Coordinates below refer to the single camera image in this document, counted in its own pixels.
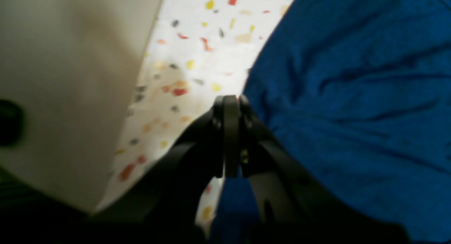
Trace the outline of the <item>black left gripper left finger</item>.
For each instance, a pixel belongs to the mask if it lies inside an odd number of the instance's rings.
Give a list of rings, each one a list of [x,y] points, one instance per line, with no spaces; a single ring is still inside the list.
[[[203,242],[198,203],[213,177],[236,177],[240,104],[219,96],[124,196],[88,222],[90,244]]]

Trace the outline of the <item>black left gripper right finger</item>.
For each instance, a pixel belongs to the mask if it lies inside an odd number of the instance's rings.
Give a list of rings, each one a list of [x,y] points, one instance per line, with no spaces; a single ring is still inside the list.
[[[371,219],[337,199],[293,159],[240,96],[242,176],[261,223],[250,244],[409,244],[398,224]]]

